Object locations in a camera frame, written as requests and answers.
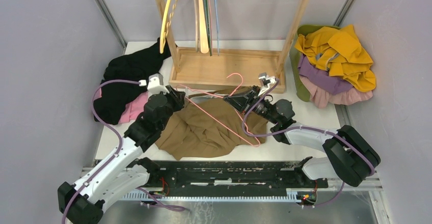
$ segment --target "black cloth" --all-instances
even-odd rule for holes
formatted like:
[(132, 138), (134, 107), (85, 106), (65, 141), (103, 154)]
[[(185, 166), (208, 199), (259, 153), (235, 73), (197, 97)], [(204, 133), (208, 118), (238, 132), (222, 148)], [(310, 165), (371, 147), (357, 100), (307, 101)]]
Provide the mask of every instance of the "black cloth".
[[(159, 72), (164, 59), (171, 56), (168, 45), (164, 47), (164, 53), (159, 53), (159, 38), (157, 42), (146, 49), (123, 55), (110, 61), (105, 69), (103, 80), (147, 80), (150, 75)], [(141, 93), (146, 92), (147, 87), (135, 84), (111, 83), (102, 87), (102, 97), (94, 101), (93, 105), (100, 116), (108, 124), (117, 125), (120, 117), (126, 109), (126, 105), (134, 101)]]

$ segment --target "purple cloth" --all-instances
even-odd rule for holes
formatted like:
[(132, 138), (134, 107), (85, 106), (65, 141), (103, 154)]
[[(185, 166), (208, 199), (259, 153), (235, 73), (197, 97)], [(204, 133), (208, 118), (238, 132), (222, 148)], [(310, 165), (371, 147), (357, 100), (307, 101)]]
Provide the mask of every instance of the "purple cloth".
[(307, 77), (313, 84), (317, 85), (317, 87), (326, 90), (332, 95), (346, 92), (353, 88), (353, 85), (348, 81), (339, 77), (329, 76), (328, 72), (313, 67), (308, 57), (304, 54), (300, 57), (299, 66), (297, 68), (299, 69), (300, 75)]

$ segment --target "pink cloth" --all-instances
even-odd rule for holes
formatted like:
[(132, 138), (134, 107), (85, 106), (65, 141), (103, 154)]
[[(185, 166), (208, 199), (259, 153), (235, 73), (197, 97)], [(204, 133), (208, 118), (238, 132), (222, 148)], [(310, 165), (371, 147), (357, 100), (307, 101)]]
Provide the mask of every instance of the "pink cloth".
[(300, 80), (311, 94), (311, 101), (313, 101), (318, 108), (325, 108), (329, 102), (333, 104), (351, 105), (359, 101), (366, 101), (373, 96), (372, 91), (363, 93), (355, 88), (351, 88), (346, 92), (336, 95), (331, 95), (326, 90), (313, 84), (307, 77), (300, 76)]
[[(102, 90), (99, 89), (99, 93), (96, 95), (95, 99), (102, 96)], [(141, 93), (134, 101), (126, 105), (126, 109), (120, 117), (119, 124), (128, 123), (131, 120), (136, 120), (138, 115), (144, 111), (144, 104), (147, 103), (148, 92)]]

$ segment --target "wooden rack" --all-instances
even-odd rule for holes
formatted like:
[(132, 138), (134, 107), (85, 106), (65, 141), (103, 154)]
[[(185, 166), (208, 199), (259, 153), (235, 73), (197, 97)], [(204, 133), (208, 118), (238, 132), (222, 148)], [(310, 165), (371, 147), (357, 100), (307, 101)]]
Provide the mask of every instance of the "wooden rack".
[[(309, 0), (300, 0), (291, 27), (281, 51), (220, 49), (220, 56), (196, 52), (195, 48), (176, 47), (173, 32), (169, 27), (167, 43), (173, 58), (170, 85), (185, 85), (193, 89), (218, 90), (237, 86), (240, 80), (226, 79), (237, 72), (244, 78), (244, 86), (258, 85), (258, 75), (267, 72), (278, 77), (279, 85), (273, 90), (283, 93), (286, 87), (284, 65), (289, 49), (294, 41), (297, 28)], [(156, 0), (161, 18), (165, 10), (165, 0)]]

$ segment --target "white wall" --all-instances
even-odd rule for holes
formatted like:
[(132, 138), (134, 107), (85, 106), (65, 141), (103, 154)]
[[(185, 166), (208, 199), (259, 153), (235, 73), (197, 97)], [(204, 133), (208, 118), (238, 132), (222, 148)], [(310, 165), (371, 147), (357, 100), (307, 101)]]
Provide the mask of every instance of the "white wall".
[[(298, 1), (218, 0), (220, 39), (285, 39)], [(127, 41), (154, 41), (159, 37), (161, 20), (155, 0), (105, 2)], [(310, 0), (302, 23), (333, 24), (344, 3), (345, 0)], [(193, 0), (179, 0), (174, 13), (175, 39), (194, 40)]]
[(431, 223), (432, 0), (356, 0), (353, 23), (374, 59), (374, 97), (349, 106), (380, 154), (377, 168), (394, 223)]
[(60, 223), (95, 153), (91, 95), (122, 48), (94, 0), (0, 0), (0, 223)]

